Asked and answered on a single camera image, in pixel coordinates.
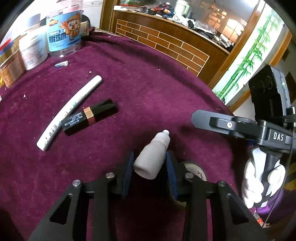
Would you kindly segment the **white gloved right hand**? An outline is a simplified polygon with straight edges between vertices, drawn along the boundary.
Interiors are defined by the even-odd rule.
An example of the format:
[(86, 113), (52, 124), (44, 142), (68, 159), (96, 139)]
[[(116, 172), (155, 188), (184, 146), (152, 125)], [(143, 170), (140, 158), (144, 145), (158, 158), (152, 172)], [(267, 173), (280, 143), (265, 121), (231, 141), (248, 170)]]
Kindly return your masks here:
[[(266, 163), (267, 153), (260, 148), (250, 150), (250, 158), (245, 168), (242, 182), (242, 200), (247, 208), (251, 209), (256, 203), (263, 199), (262, 176)], [(267, 183), (269, 184), (267, 194), (272, 197), (280, 189), (285, 178), (285, 167), (280, 163), (280, 158), (276, 158), (272, 170), (268, 172)]]

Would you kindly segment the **purple sleeved right forearm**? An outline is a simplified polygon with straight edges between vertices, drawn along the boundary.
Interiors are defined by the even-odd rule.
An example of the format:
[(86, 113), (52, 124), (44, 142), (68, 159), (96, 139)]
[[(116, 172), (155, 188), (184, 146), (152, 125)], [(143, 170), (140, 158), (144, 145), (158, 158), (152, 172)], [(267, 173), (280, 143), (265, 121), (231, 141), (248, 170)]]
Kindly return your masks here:
[(267, 206), (256, 208), (254, 211), (258, 213), (262, 220), (266, 220), (273, 206), (273, 211), (267, 221), (271, 225), (290, 218), (295, 211), (295, 189), (287, 189), (285, 186), (285, 189), (281, 190), (280, 195), (276, 199), (277, 195), (276, 193), (269, 199)]

